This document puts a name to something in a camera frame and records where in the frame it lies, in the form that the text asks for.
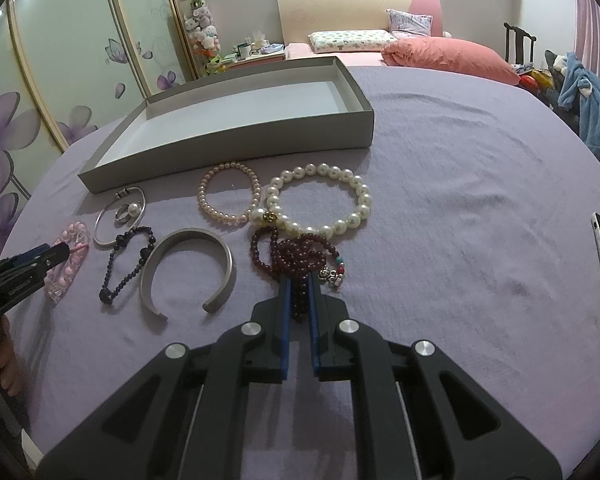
mug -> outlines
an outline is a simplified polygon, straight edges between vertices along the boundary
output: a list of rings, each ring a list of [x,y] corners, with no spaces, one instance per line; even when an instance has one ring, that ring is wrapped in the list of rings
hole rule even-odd
[[[240,45],[238,46],[238,51],[240,52],[241,58],[247,59],[251,55],[251,45]]]

white pillow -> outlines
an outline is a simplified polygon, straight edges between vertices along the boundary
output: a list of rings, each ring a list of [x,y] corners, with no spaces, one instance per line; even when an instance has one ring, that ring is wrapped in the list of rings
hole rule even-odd
[[[309,34],[316,54],[328,52],[380,52],[395,38],[386,30],[326,30]]]
[[[414,36],[431,36],[433,16],[393,9],[387,9],[386,12],[389,14],[389,30],[399,40]]]

bedside table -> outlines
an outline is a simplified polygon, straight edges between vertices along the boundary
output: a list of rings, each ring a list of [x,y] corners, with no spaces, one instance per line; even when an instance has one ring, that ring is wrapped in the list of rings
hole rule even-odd
[[[235,63],[231,63],[226,66],[227,70],[230,68],[240,68],[241,66],[253,66],[255,64],[260,65],[264,63],[270,63],[272,61],[282,61],[285,59],[285,51],[280,50],[273,54],[251,54],[247,59],[241,59]]]

human hand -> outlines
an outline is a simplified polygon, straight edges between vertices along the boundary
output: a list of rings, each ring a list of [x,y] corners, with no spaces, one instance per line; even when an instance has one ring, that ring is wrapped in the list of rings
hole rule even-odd
[[[2,316],[0,323],[4,332],[4,338],[0,343],[0,386],[7,390],[9,396],[13,397],[22,390],[22,377],[13,341],[9,334],[9,320],[6,316]]]

headboard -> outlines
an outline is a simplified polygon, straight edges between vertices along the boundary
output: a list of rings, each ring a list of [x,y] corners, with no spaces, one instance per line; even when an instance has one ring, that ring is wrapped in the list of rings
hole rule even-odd
[[[432,36],[442,36],[440,0],[278,0],[285,44],[309,43],[317,30],[388,30],[387,9],[430,14]]]

